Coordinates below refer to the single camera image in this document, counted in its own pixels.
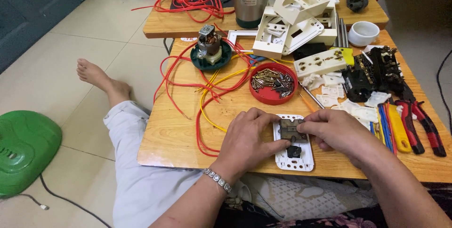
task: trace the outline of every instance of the wooden table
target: wooden table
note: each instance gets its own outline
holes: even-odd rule
[[[171,1],[164,0],[162,6],[170,8]],[[233,7],[225,8],[225,12],[233,10]],[[370,21],[377,24],[380,29],[384,29],[389,18],[381,9],[376,0],[369,0],[369,5],[359,13],[353,13],[345,5],[345,0],[340,0],[336,5],[339,17],[342,17],[344,23],[349,27],[357,21]],[[190,12],[195,19],[205,19],[207,13],[203,11]],[[216,23],[219,28],[228,30],[242,29],[235,22],[235,14],[224,16],[223,20],[211,17],[205,23],[196,23],[185,12],[182,13],[159,13],[153,10],[146,20],[143,32],[147,38],[181,38],[181,37],[197,37],[199,30],[205,25],[213,25]]]
[[[239,43],[245,49],[251,48],[254,38],[239,38]],[[171,55],[179,55],[183,49],[193,42],[184,42],[176,39]],[[388,45],[395,47],[393,40],[387,31],[381,31],[379,40],[375,44]],[[359,54],[359,49],[354,48],[354,55]],[[439,119],[432,105],[428,101],[425,93],[422,91],[419,83],[413,76],[410,68],[400,55],[396,54],[400,62],[405,80],[413,90],[417,100],[424,100],[422,105],[427,114],[438,128],[438,132],[443,140],[444,147],[448,153],[447,157],[437,157],[433,155],[432,148],[427,139],[424,129],[418,121],[415,121],[415,127],[419,138],[425,147],[425,153],[414,155],[399,153],[399,159],[415,174],[420,181],[428,182],[452,182],[452,138],[444,124]],[[283,59],[293,60],[291,55]],[[246,68],[246,64],[241,59],[234,59],[223,68],[217,79],[221,79],[232,72]],[[176,67],[175,73],[171,78],[178,83],[205,83],[199,71],[189,61],[183,61]],[[230,87],[238,81],[238,76],[220,84],[221,87]],[[171,104],[165,93],[165,88],[159,90],[158,98],[152,109],[150,120],[144,133],[138,153],[138,162],[146,166],[158,167],[183,167],[183,168],[205,168],[215,160],[214,157],[204,156],[200,153],[196,145],[195,119],[199,111],[199,101],[201,92],[194,92],[192,87],[175,87],[169,85],[169,93],[173,97],[179,108],[191,120],[182,116]],[[313,94],[320,94],[320,89],[314,90]],[[211,102],[207,105],[205,111],[209,119],[217,125],[227,128],[231,120],[242,110],[248,110],[251,107],[257,107],[266,112],[275,114],[299,114],[307,116],[310,111],[306,104],[298,96],[294,96],[288,103],[282,105],[266,105],[258,102],[250,93],[248,84],[244,84],[239,89],[230,92],[222,97],[221,103]],[[220,149],[225,133],[212,127],[205,118],[201,116],[201,136],[204,143],[213,148]],[[273,141],[273,130],[268,126],[263,134],[263,139]],[[254,172],[272,173],[272,174],[296,174],[305,176],[336,177],[336,178],[360,178],[364,179],[364,174],[355,168],[349,160],[339,152],[325,152],[318,148],[317,144],[312,144],[315,167],[312,172],[297,172],[280,170],[275,163],[274,156],[260,164]]]

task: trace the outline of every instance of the bare foot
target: bare foot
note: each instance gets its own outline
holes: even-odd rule
[[[111,79],[104,70],[84,58],[77,60],[77,75],[80,80],[91,83],[107,93],[110,107],[130,100],[132,89],[127,83]]]

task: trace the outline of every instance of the silver bracelet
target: silver bracelet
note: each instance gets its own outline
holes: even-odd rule
[[[230,194],[230,192],[232,191],[232,187],[229,185],[229,183],[226,183],[226,181],[224,179],[220,178],[220,176],[218,174],[216,174],[214,171],[212,171],[209,168],[205,168],[202,171],[202,173],[211,177],[215,182],[218,183],[218,185],[220,185],[224,190],[226,190],[226,192],[228,194]]]

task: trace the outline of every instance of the pliers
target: pliers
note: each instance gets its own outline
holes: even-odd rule
[[[403,106],[402,122],[413,152],[417,155],[425,152],[424,147],[419,140],[416,129],[413,125],[412,114],[415,114],[416,116],[418,116],[419,122],[421,122],[422,127],[424,127],[425,132],[427,133],[428,141],[432,146],[435,156],[445,157],[446,150],[444,149],[443,142],[439,137],[438,130],[436,129],[433,121],[421,107],[421,104],[423,104],[424,101],[417,102],[413,91],[410,89],[410,87],[408,87],[408,84],[406,84],[406,82],[404,81],[403,85],[404,91],[400,96],[400,100],[396,100],[395,104]]]

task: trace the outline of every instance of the door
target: door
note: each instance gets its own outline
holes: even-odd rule
[[[0,0],[0,73],[84,0]]]

